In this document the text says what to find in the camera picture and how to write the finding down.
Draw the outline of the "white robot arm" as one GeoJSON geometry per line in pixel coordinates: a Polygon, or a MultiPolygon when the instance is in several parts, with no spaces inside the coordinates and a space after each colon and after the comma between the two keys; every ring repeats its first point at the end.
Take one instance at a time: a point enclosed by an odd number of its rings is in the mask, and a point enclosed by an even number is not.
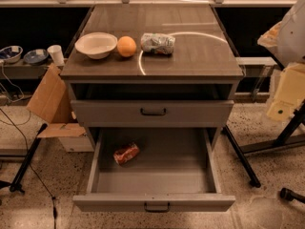
{"type": "Polygon", "coordinates": [[[284,67],[267,111],[268,118],[284,121],[305,99],[305,0],[297,0],[257,44],[284,67]]]}

